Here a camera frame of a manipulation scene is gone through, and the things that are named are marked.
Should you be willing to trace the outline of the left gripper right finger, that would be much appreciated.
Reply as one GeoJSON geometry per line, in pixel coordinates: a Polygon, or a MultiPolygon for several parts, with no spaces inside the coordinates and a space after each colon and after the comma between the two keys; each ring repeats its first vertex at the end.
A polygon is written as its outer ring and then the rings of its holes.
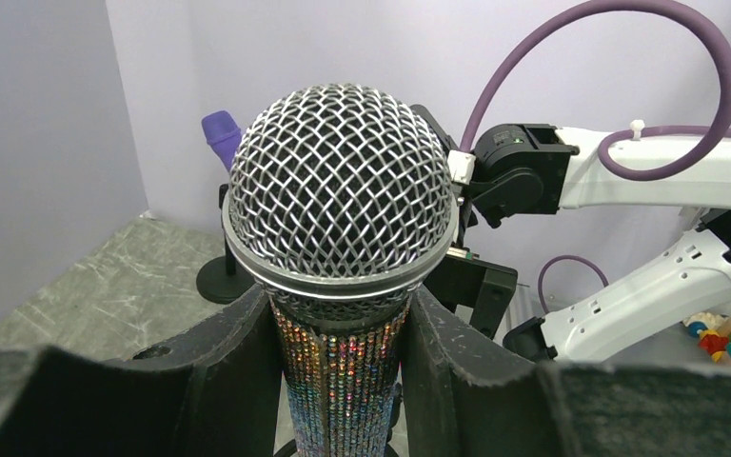
{"type": "Polygon", "coordinates": [[[413,456],[731,456],[731,367],[533,363],[425,288],[403,334],[413,456]]]}

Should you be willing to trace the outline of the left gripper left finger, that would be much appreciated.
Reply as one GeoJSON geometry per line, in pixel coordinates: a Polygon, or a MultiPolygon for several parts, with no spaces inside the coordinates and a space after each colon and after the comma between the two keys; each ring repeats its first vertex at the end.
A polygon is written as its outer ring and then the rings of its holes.
{"type": "Polygon", "coordinates": [[[257,287],[127,360],[0,347],[0,456],[269,456],[281,379],[257,287]]]}

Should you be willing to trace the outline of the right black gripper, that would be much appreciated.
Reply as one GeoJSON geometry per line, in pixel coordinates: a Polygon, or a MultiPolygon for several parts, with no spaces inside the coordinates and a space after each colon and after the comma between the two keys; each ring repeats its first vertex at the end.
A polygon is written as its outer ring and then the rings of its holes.
{"type": "MultiPolygon", "coordinates": [[[[445,152],[458,150],[451,135],[426,107],[415,104],[412,110],[432,127],[445,152]]],[[[513,268],[486,262],[464,244],[466,230],[478,224],[473,208],[474,186],[478,184],[478,159],[468,186],[452,183],[456,197],[457,228],[444,260],[427,276],[425,286],[449,311],[463,306],[472,310],[468,323],[489,339],[494,339],[516,293],[518,272],[513,268]]]]}

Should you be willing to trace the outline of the silver glitter microphone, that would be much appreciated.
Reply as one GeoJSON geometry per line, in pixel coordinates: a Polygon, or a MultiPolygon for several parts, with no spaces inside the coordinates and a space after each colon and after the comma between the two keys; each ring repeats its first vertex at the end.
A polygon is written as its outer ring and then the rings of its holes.
{"type": "Polygon", "coordinates": [[[244,133],[227,244],[267,295],[301,456],[382,456],[416,290],[457,228],[447,152],[356,84],[298,89],[244,133]]]}

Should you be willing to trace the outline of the purple toy microphone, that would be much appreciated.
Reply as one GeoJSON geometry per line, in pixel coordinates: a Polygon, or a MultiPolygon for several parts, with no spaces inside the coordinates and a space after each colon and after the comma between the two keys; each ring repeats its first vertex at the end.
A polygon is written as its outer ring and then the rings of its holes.
{"type": "Polygon", "coordinates": [[[234,157],[242,141],[242,130],[226,110],[215,111],[201,120],[206,142],[220,159],[226,171],[230,171],[234,157]]]}

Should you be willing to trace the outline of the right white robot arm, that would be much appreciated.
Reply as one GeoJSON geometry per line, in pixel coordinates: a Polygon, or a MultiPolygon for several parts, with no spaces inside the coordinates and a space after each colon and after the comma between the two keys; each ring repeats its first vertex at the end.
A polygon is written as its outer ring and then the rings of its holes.
{"type": "Polygon", "coordinates": [[[551,215],[599,206],[690,207],[705,214],[668,238],[673,224],[640,213],[608,214],[588,223],[585,239],[613,260],[642,266],[588,298],[511,329],[505,348],[532,361],[596,362],[681,318],[731,302],[731,129],[716,132],[700,162],[651,181],[623,178],[624,165],[643,169],[704,145],[704,127],[632,128],[615,133],[503,124],[474,150],[452,150],[448,163],[460,230],[479,220],[498,227],[509,217],[551,215]]]}

